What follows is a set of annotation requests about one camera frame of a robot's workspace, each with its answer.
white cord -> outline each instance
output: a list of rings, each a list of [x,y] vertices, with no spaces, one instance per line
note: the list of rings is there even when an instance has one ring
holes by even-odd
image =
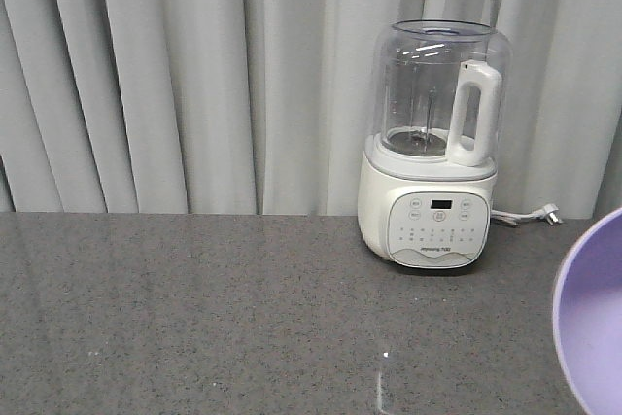
[[[497,221],[501,221],[504,224],[517,226],[519,223],[526,223],[529,221],[544,220],[551,225],[561,224],[563,221],[557,215],[558,208],[553,203],[548,203],[542,206],[540,209],[536,209],[529,214],[517,214],[508,213],[505,211],[497,211],[493,209],[490,217]]]

white blender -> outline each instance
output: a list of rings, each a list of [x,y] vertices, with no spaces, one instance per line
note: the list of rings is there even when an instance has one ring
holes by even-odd
[[[483,24],[402,21],[381,35],[358,207],[374,253],[432,269],[480,255],[509,58]]]

blender jar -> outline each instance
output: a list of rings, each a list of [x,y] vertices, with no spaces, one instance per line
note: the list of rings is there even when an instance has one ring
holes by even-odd
[[[389,27],[379,46],[365,143],[372,165],[382,170],[383,158],[394,155],[494,166],[505,37],[478,23],[410,20]]]

blender handle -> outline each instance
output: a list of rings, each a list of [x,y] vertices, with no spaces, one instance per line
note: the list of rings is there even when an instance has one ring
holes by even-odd
[[[472,149],[463,145],[463,129],[467,117],[468,89],[479,88],[479,112]],[[501,98],[501,74],[486,62],[467,60],[460,64],[456,97],[447,136],[447,160],[473,167],[484,162],[495,146]]]

control panel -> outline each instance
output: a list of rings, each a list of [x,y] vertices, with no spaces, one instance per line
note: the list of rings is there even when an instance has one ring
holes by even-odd
[[[426,266],[468,263],[483,249],[489,221],[489,205],[476,194],[409,193],[396,200],[389,214],[389,254],[408,265],[418,259]]]

